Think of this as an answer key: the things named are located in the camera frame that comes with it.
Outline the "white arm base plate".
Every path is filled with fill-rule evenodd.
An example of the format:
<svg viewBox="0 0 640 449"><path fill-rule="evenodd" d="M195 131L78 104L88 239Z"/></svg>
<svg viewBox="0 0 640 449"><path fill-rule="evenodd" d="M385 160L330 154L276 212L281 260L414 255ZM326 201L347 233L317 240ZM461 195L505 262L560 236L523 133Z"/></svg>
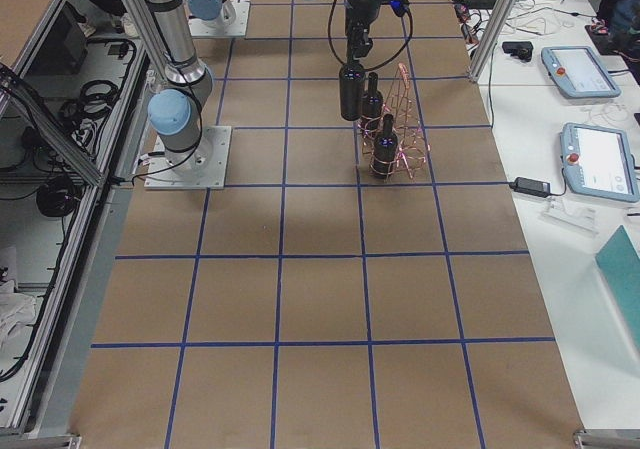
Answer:
<svg viewBox="0 0 640 449"><path fill-rule="evenodd" d="M232 138L231 126L206 126L196 152L176 169L177 154L153 157L149 163L150 176L144 186L150 190L220 190L225 186L226 169Z"/></svg>
<svg viewBox="0 0 640 449"><path fill-rule="evenodd" d="M213 20L202 20L190 15L191 36L194 39L244 38L247 33L249 0L227 0L220 14Z"/></svg>

